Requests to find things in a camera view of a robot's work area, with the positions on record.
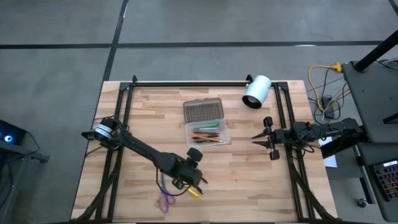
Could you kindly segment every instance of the black metal frame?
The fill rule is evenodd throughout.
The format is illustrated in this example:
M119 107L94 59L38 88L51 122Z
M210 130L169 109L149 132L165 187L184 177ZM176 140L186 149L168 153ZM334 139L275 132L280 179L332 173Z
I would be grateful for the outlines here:
M115 117L119 118L121 102L123 100L123 94L125 91L128 91L126 108L124 111L124 118L123 118L123 124L127 125L127 122L129 119L129 111L130 111L130 107L131 107L131 101L132 101L132 92L133 92L134 87L246 86L247 84L249 84L251 82L252 82L252 77L250 75L247 76L245 81L214 81L214 82L213 81L207 81L207 82L202 82L202 81L192 81L192 82L143 81L143 82L140 82L140 81L137 81L137 78L135 76L133 76L132 82L120 83L118 99L117 99L116 108L115 108ZM286 119L284 116L283 105L282 105L282 98L280 97L280 91L284 92L286 104L287 104L287 111L289 114L289 119L290 119L290 122L293 123L295 121L295 117L294 117L292 102L290 99L289 86L288 86L287 82L272 82L271 87L273 87L275 89L275 96L276 96L276 102L277 102L278 112L279 112L279 116L280 116L281 126L282 126L282 128L287 128ZM290 172L290 181L292 183L292 193L293 193L293 199L295 202L297 219L299 222L307 222L308 220L316 220L313 206L310 203L308 198L306 198L306 204L307 204L309 218L304 218L304 216L303 216L299 190L297 188L297 182L293 178L293 174L292 174L293 170L295 170L295 165L294 165L293 156L292 156L292 149L288 146L285 146L285 150L286 150L287 163L288 163L289 172ZM115 153L115 151L117 154L116 162L115 162L113 171L111 173L109 173L109 170L111 168L112 157L113 157L113 154ZM100 192L98 193L98 195L95 197L93 203L91 203L91 205L88 207L88 209L84 212L84 214L82 216L80 216L77 219L70 220L69 222L66 222L66 223L91 223L91 222L111 223L113 221L113 213L114 213L114 206L115 206L115 202L116 202L116 193L118 190L118 182L119 182L119 174L120 174L120 170L121 170L122 157L123 157L123 147L119 147L115 150L109 150L107 152L106 160L104 163L104 172L103 172L103 178L102 178L102 182L101 182ZM304 165L304 161L303 161L302 157L298 157L298 165L300 168L302 180L304 181L305 184L308 185L307 173L305 171L305 165ZM111 189L111 195L110 195L110 200L109 200L108 212L107 212L106 218L103 218L103 198L111 185L112 185L112 189ZM92 214L94 213L95 210L96 210L95 219L90 220L90 217L92 216Z

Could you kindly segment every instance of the purple scissors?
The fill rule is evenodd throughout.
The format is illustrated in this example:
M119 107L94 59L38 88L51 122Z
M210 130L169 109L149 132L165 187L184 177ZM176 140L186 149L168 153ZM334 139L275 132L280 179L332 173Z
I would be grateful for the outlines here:
M159 208L163 213L167 213L169 211L169 205L175 203L175 198L169 195L169 192L166 190L166 185L164 183L163 174L160 176L160 183L162 184L162 192L160 193L160 197L158 199Z

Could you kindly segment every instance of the clear plastic box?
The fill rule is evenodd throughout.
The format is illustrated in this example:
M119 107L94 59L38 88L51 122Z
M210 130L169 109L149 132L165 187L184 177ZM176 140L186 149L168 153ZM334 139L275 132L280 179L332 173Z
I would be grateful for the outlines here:
M214 130L214 129L195 129L197 126L202 126L202 125L207 125L207 124L215 124L218 123L219 130ZM203 143L196 143L196 140L206 140L206 139L192 139L190 134L195 134L193 133L194 131L203 131L203 132L208 132L208 133L218 133L219 136L215 137L215 139L219 139L222 142L203 142ZM226 122L223 119L217 119L217 120L212 120L212 121L201 121L201 122L192 122L192 123L187 123L185 125L185 133L187 137L187 144L189 147L203 147L203 146L215 146L215 145L220 145L220 144L229 144L231 139L228 136L227 132L227 127L226 127ZM200 136L208 136L210 134L196 134Z

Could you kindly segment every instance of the wooden tabletop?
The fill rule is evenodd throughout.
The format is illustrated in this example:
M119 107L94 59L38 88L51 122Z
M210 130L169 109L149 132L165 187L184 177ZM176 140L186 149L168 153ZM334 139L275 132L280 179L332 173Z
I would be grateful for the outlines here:
M104 82L96 118L113 115L119 83ZM296 120L312 122L304 82L288 83ZM280 159L271 161L266 148L251 143L251 137L264 129L262 120L266 116L273 118L273 129L280 128L274 91L269 92L261 109L254 110L241 101L245 90L245 87L134 89L128 124L130 132L155 149L187 156L182 103L198 98L222 99L231 144L198 148L203 153L198 168L209 182L200 184L204 194L200 198L188 193L176 197L176 203L170 205L166 214L158 208L160 190L155 183L153 163L125 149L114 222L297 221L284 146L277 146ZM290 126L283 94L282 101L287 126ZM98 146L98 141L92 141L87 151ZM105 155L106 150L100 149L85 159L72 218L81 215L98 193ZM321 152L306 153L305 166L311 190L328 212L336 216ZM170 185L167 179L169 192L178 193ZM300 196L306 211L303 194ZM107 211L107 204L104 204L104 211Z

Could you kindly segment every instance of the concrete floor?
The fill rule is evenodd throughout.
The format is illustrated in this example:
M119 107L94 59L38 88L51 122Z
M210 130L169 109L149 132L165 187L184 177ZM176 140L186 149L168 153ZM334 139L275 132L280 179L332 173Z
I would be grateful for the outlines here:
M0 45L110 44L122 0L0 0ZM383 40L398 16L387 0L130 0L120 43ZM118 49L110 80L240 80L247 74L307 80L311 65L358 60L375 46ZM398 48L384 58L396 57ZM69 219L109 49L0 50L0 119L28 129L47 164L34 164L14 223ZM314 70L315 85L325 71ZM331 72L329 80L341 77ZM328 85L334 95L343 80ZM348 96L341 118L359 120ZM382 223L358 208L358 179L334 175L340 218Z

